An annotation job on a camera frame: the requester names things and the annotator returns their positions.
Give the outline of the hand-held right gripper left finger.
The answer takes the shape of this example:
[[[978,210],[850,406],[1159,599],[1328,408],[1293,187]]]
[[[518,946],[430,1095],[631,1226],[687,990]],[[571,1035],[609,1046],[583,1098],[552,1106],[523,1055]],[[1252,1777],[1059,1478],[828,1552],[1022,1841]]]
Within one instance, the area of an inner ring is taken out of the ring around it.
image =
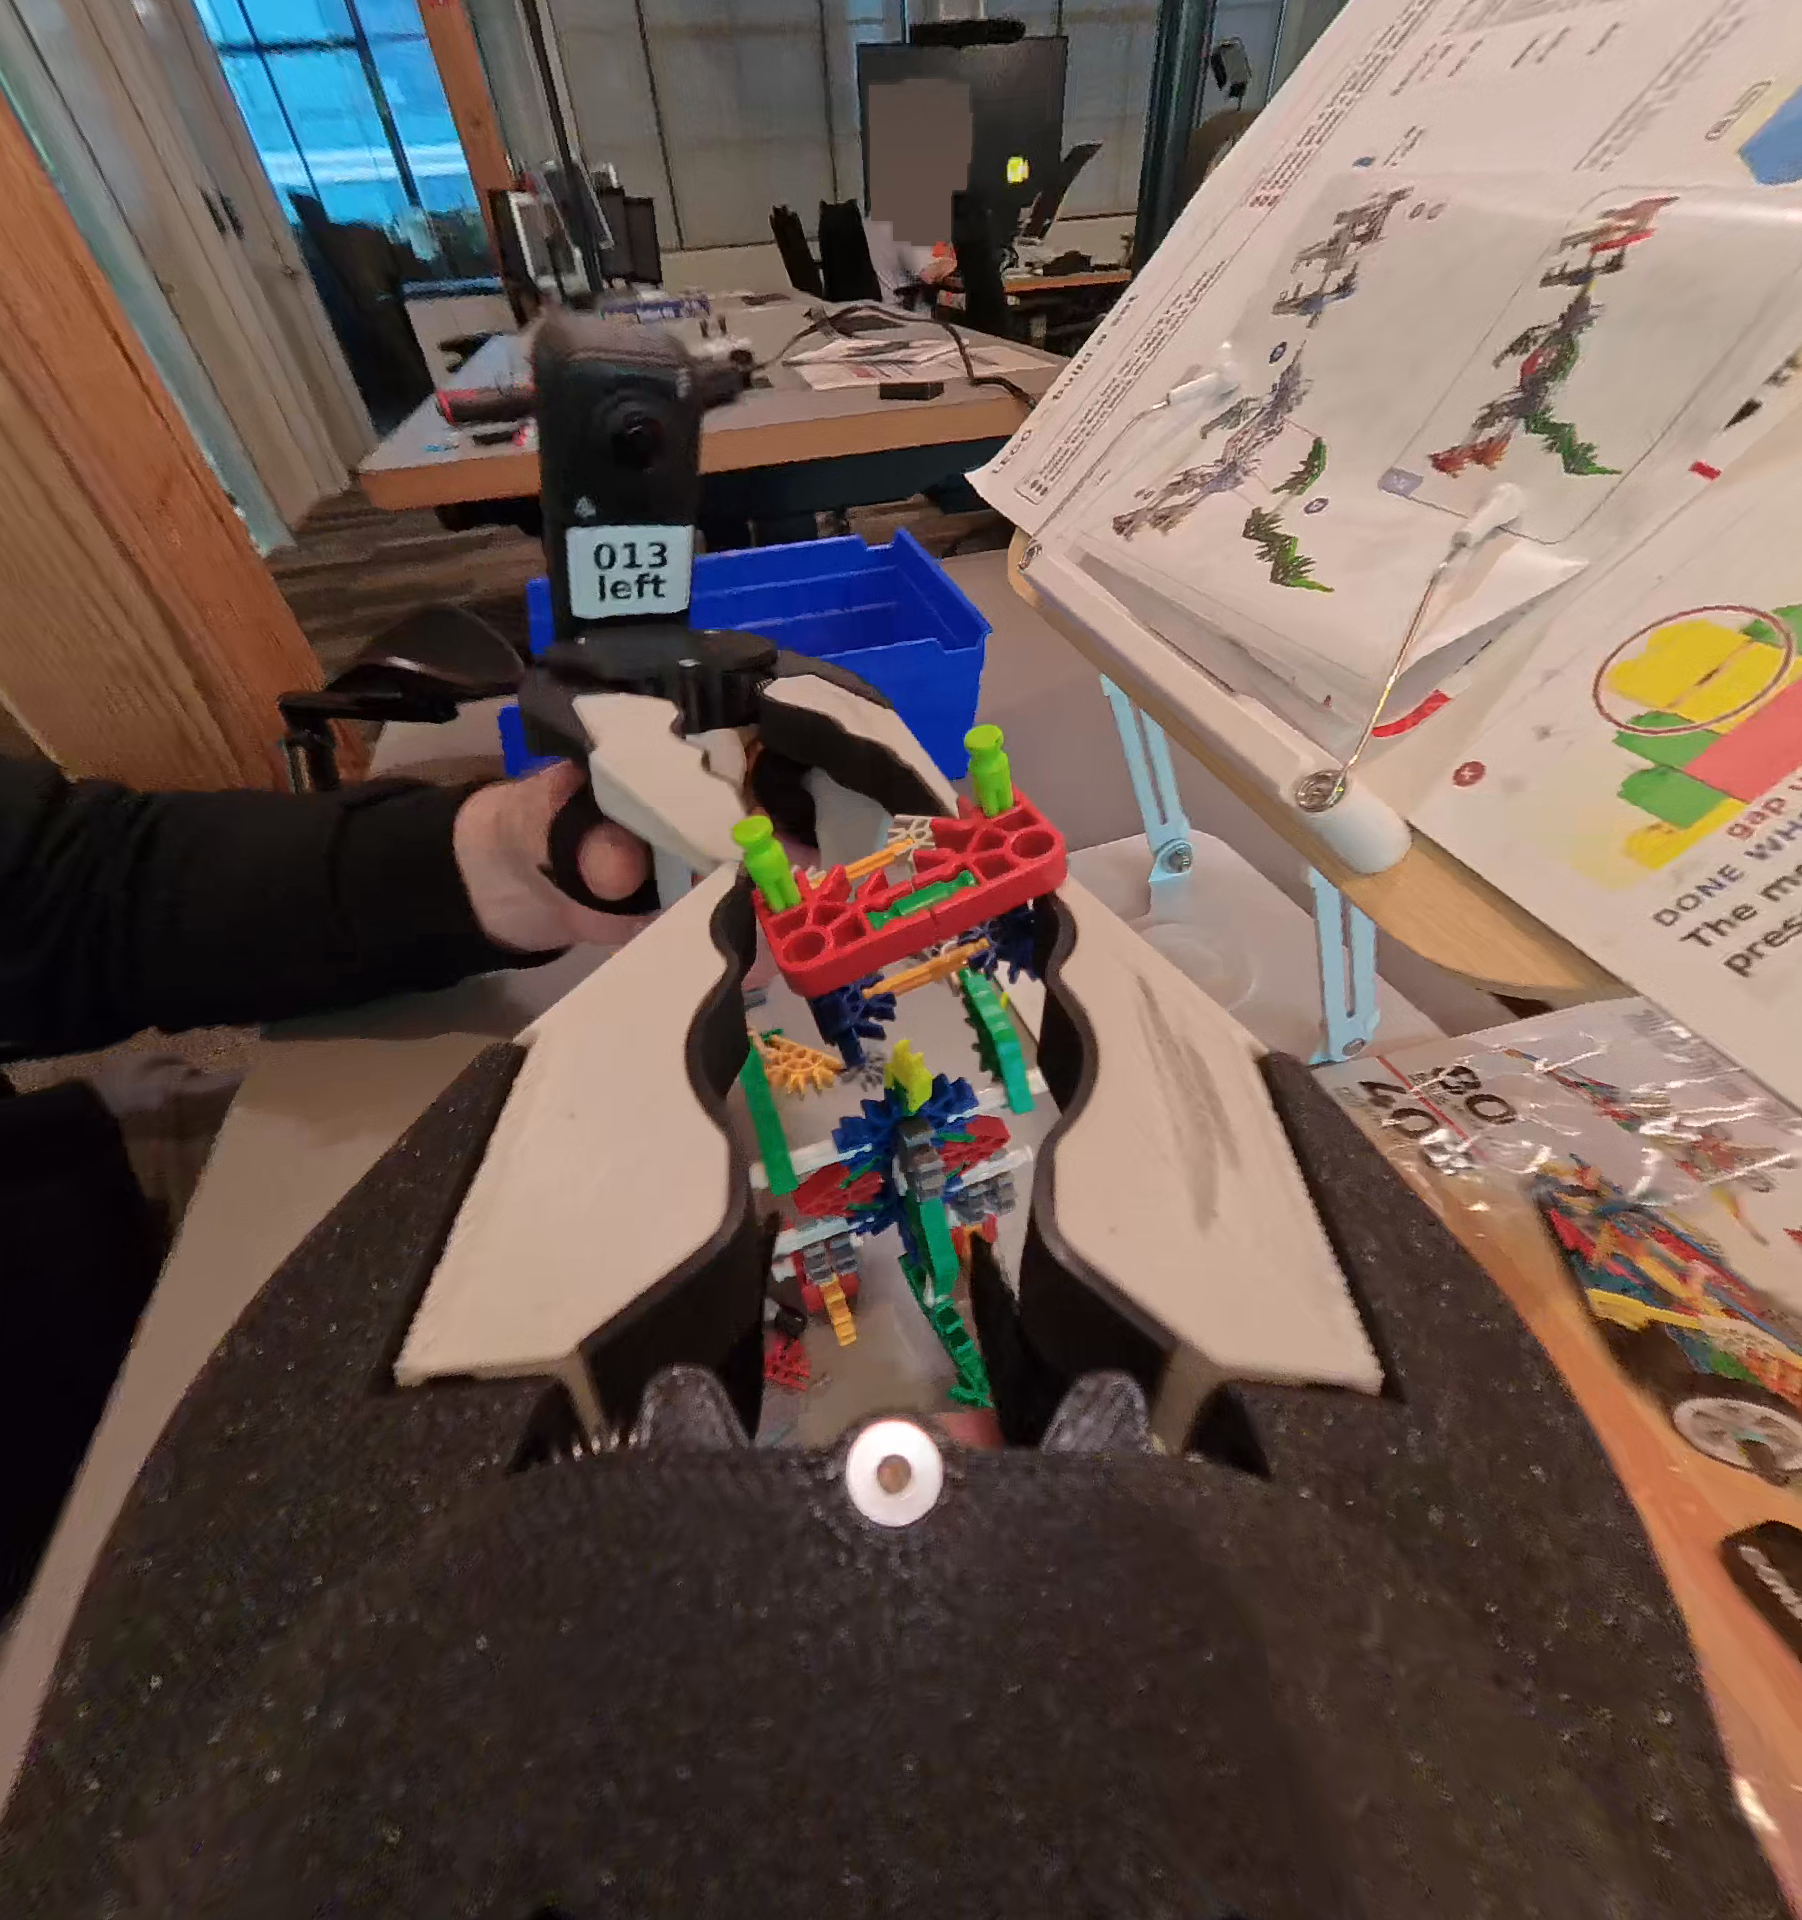
[[[528,1026],[396,1386],[539,1378],[636,1407],[707,1366],[762,1407],[770,1250],[731,1113],[753,960],[748,881],[711,876]]]

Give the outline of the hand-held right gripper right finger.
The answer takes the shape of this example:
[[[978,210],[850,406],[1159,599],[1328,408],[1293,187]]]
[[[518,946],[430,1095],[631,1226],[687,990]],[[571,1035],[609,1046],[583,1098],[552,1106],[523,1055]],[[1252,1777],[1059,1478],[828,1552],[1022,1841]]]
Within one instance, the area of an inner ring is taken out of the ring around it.
[[[1271,1055],[1070,876],[1039,900],[1039,981],[1054,1123],[1018,1270],[1035,1359],[1147,1391],[1191,1356],[1223,1383],[1381,1392]]]

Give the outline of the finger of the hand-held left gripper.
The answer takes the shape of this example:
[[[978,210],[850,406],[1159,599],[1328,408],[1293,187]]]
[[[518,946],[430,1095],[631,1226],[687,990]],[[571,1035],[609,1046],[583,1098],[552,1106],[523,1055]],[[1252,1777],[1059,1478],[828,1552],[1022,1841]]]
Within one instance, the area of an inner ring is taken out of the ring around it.
[[[660,905],[744,862],[734,828],[748,816],[753,728],[687,735],[671,700],[636,692],[579,695],[579,728],[589,797],[649,849]]]
[[[946,817],[949,777],[864,685],[772,676],[758,687],[758,809],[816,856],[870,856],[898,817]]]

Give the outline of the orange rod blue connector frame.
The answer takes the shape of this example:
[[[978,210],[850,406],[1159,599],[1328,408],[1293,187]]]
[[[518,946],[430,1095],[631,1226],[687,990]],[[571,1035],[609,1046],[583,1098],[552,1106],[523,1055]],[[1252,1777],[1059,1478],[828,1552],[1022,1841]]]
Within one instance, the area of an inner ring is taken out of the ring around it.
[[[965,744],[969,751],[969,794],[959,800],[959,809],[965,800],[981,805],[985,816],[1007,809],[1021,788],[1010,769],[1003,733],[998,728],[971,728]],[[744,849],[744,865],[753,893],[762,893],[772,905],[793,904],[793,874],[800,874],[800,869],[770,825],[770,817],[745,817],[734,830],[734,841]],[[890,841],[870,852],[870,858],[881,862],[884,858],[909,856],[915,844],[926,841],[929,817],[898,817],[890,822]],[[860,862],[864,858],[866,856],[833,862],[822,860],[802,874],[821,880],[826,869]],[[802,1000],[809,1006],[821,1045],[833,1050],[844,1066],[864,1067],[866,1045],[886,1035],[900,1000],[915,989],[938,981],[962,986],[971,973],[997,984],[1034,978],[1039,970],[1039,904],[1047,897],[1025,904],[975,932],[941,940],[934,948],[896,961],[874,978],[837,989],[828,996]]]

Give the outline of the red connector pair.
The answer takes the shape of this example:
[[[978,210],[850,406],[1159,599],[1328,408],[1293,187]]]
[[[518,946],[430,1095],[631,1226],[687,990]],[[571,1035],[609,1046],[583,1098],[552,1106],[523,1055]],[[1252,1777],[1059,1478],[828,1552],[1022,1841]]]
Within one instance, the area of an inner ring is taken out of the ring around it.
[[[1018,790],[997,816],[971,800],[931,816],[909,856],[800,872],[788,905],[752,904],[782,981],[818,1000],[1058,893],[1066,869],[1066,837]]]

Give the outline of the multicolour toy model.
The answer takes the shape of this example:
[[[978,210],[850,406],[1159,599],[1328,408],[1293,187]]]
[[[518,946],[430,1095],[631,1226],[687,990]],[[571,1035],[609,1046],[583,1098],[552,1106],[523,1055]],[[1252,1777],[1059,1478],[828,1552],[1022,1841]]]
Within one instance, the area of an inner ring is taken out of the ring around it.
[[[1025,1150],[1013,1123],[1047,1090],[997,960],[969,936],[844,989],[822,1004],[844,1017],[830,1041],[748,1030],[740,1093],[772,1229],[768,1386],[812,1388],[816,1327],[841,1351],[858,1342],[866,1251],[893,1238],[900,1282],[951,1364],[949,1398],[993,1408],[962,1286],[1018,1209]]]

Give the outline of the person's left forearm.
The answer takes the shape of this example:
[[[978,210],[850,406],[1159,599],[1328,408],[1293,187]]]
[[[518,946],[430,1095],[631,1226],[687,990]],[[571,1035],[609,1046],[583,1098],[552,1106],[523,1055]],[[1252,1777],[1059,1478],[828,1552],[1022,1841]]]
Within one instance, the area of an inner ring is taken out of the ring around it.
[[[149,794],[0,757],[0,1055],[317,1017],[523,964],[459,874],[468,797]]]

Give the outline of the person's left hand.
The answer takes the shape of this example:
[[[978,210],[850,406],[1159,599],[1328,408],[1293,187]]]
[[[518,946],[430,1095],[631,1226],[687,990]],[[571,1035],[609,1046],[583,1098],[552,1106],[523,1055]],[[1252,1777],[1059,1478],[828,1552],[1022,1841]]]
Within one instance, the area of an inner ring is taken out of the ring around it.
[[[495,781],[468,794],[456,813],[454,848],[467,900],[487,940],[518,953],[621,948],[645,914],[607,914],[575,900],[555,880],[555,820],[585,794],[585,772],[561,759],[523,781]]]

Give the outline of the blue bin with sticker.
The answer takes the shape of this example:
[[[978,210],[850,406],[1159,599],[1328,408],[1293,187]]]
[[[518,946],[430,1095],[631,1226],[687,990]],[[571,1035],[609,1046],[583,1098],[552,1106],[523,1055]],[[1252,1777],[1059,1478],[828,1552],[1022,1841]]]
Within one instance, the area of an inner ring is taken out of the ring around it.
[[[673,611],[697,632],[748,632],[780,652],[830,664],[877,687],[949,781],[967,772],[989,619],[914,539],[856,536],[689,556],[693,528],[579,524],[565,536],[571,584],[528,588],[530,657],[580,615]]]

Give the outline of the background office desk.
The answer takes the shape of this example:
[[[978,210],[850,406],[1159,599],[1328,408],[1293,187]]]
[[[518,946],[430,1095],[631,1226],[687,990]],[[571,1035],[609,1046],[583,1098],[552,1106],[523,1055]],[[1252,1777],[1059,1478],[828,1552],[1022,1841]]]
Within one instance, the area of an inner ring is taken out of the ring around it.
[[[929,399],[884,399],[877,387],[809,388],[782,359],[809,319],[800,300],[748,307],[721,295],[716,311],[758,358],[752,387],[703,420],[701,506],[728,545],[806,539],[818,516],[918,492],[949,492],[969,511],[967,475],[1027,416],[1014,395],[967,382],[962,359],[931,370],[942,391]],[[482,444],[475,427],[450,424],[430,399],[369,456],[361,487],[378,508],[430,511],[456,534],[495,524],[535,540],[539,451],[519,440],[518,420],[507,428],[504,442]]]

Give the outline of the black office chair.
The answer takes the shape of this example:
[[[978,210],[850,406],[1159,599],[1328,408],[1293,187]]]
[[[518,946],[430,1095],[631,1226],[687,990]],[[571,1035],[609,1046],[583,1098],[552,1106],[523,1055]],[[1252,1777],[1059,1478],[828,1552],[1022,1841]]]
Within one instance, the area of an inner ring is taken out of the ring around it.
[[[528,648],[479,612],[435,605],[402,615],[327,685],[281,695],[290,788],[339,788],[341,723],[444,728],[468,703],[514,695],[528,669]]]

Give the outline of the printed toy packet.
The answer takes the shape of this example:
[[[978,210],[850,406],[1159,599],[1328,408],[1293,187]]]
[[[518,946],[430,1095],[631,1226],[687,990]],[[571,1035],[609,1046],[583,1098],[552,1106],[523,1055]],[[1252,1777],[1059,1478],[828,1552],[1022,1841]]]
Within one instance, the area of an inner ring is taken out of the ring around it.
[[[1646,1000],[1321,1067],[1802,1667],[1802,1113]]]

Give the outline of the black monitor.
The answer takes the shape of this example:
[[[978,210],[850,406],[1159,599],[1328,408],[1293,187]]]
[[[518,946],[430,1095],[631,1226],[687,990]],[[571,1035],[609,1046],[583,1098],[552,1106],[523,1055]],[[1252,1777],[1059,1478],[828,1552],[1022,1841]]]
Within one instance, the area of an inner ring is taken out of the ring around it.
[[[953,197],[1014,241],[1062,190],[1066,37],[866,44],[856,54],[864,207],[896,238],[951,238]]]

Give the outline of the wooden pillar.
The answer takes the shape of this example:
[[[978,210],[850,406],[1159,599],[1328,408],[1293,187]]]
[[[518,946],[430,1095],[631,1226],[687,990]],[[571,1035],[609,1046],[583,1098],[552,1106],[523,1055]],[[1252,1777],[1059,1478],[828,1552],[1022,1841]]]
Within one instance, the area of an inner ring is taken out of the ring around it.
[[[0,747],[290,785],[319,665],[0,86]]]

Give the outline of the instruction booklet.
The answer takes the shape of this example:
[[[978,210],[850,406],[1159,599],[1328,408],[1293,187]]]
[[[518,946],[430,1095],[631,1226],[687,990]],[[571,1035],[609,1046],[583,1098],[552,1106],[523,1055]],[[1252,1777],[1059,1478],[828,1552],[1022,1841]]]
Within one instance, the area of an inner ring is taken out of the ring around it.
[[[1802,358],[1802,2],[1345,5],[978,490],[1411,820]]]

